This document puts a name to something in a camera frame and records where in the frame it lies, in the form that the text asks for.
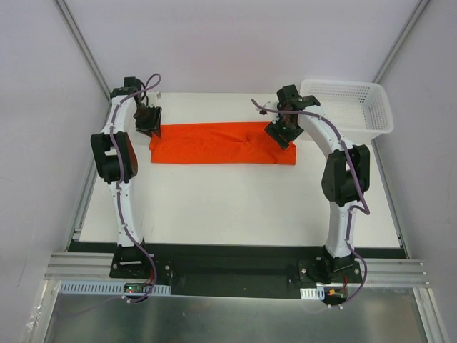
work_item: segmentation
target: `white table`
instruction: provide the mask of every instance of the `white table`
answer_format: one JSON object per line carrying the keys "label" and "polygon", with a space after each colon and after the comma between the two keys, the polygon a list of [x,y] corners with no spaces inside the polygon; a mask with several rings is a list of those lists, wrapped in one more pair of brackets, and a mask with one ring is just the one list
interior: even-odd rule
{"label": "white table", "polygon": [[[259,103],[274,94],[162,94],[162,124],[268,121]],[[144,210],[146,243],[322,246],[329,205],[321,189],[326,160],[305,134],[296,140],[296,166],[222,164],[172,165],[150,162],[149,138],[129,132],[139,162],[136,191]],[[396,230],[371,154],[371,215],[358,213],[357,247],[399,247]],[[110,192],[97,177],[81,242],[116,242]]]}

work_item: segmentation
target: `plastic basket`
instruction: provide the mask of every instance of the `plastic basket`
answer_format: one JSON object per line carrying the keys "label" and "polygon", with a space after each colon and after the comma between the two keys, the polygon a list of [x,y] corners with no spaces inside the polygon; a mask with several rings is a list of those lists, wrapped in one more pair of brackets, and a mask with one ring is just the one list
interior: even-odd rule
{"label": "plastic basket", "polygon": [[378,84],[307,79],[300,93],[314,95],[325,115],[354,143],[369,143],[393,130],[391,106]]}

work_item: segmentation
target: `orange cloth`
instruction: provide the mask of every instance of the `orange cloth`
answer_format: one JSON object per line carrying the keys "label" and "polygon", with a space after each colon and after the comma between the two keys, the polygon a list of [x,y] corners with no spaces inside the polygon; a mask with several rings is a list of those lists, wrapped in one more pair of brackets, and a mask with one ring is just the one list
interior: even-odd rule
{"label": "orange cloth", "polygon": [[162,125],[162,138],[153,136],[149,144],[151,162],[295,165],[295,145],[281,149],[264,131],[267,125],[268,122]]}

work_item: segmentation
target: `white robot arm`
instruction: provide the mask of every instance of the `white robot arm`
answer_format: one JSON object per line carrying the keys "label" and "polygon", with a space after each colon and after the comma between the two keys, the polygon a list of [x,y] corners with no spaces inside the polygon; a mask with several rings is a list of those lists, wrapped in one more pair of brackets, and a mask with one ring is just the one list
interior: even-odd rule
{"label": "white robot arm", "polygon": [[[160,82],[146,88],[152,89]],[[126,77],[124,86],[114,89],[111,93],[111,111],[105,127],[100,134],[91,136],[97,172],[110,189],[118,223],[118,241],[114,254],[111,277],[128,275],[142,277],[149,275],[151,257],[145,252],[144,238],[141,231],[141,215],[134,206],[134,176],[138,171],[138,162],[129,138],[132,118],[137,132],[152,136],[161,136],[161,108],[154,106],[157,93],[151,93],[148,102],[153,106],[145,106],[141,97],[145,90],[141,81],[134,77]]]}
{"label": "white robot arm", "polygon": [[[317,267],[320,270],[307,272],[307,275],[317,282],[329,283],[333,273],[353,266],[356,209],[365,207],[361,199],[369,188],[369,150],[342,137],[325,119],[321,104],[314,96],[300,96],[294,85],[283,87],[277,95],[278,102],[269,102],[265,106],[253,101],[261,114],[273,112],[276,115],[265,128],[266,133],[286,149],[290,141],[306,131],[327,159],[322,188],[330,201],[328,238],[323,247],[323,263]],[[346,167],[348,156],[354,174]]]}

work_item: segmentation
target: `metal sheet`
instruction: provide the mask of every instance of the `metal sheet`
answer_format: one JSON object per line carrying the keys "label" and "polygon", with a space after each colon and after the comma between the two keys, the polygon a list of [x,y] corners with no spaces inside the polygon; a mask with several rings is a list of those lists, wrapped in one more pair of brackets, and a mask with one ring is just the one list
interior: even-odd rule
{"label": "metal sheet", "polygon": [[316,301],[164,297],[62,315],[104,299],[60,294],[45,342],[426,342],[410,289],[365,289],[342,310]]}

